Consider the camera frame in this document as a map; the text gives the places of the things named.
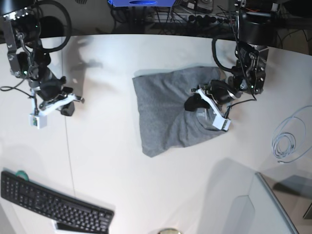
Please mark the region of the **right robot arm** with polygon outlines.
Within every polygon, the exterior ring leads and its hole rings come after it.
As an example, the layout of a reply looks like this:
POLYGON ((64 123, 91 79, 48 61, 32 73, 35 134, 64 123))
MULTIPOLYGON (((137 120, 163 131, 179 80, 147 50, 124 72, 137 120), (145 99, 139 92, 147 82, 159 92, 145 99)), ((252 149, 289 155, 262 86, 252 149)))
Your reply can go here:
POLYGON ((48 115, 55 110, 60 111, 63 116, 72 116, 75 111, 74 103, 84 102, 84 98, 65 85, 65 76, 56 77, 48 67, 51 63, 50 54, 62 50, 72 35, 72 21, 66 8, 55 0, 2 0, 0 18, 3 20, 2 34, 8 49, 10 73, 27 81, 30 87, 30 125, 37 129, 46 127, 48 115), (40 38, 42 5, 55 6, 64 14, 66 20, 65 39, 54 48, 44 48, 40 38))

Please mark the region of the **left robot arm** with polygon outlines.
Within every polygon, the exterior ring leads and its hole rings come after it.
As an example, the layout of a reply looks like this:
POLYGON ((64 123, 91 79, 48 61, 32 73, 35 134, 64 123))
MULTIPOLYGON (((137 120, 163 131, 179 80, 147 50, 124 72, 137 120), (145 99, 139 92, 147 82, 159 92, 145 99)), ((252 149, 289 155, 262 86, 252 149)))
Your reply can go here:
POLYGON ((228 131, 229 113, 240 104, 243 93, 252 96, 263 92, 266 79, 268 45, 275 34, 276 13, 279 5, 272 0, 237 0, 234 10, 225 16, 229 19, 231 33, 218 35, 212 40, 212 54, 216 65, 224 72, 231 73, 227 79, 212 79, 208 84, 192 89, 192 96, 184 103, 184 109, 195 112, 199 108, 211 109, 212 125, 221 131, 228 131), (236 65, 229 68, 217 58, 216 42, 230 36, 235 40, 236 65))

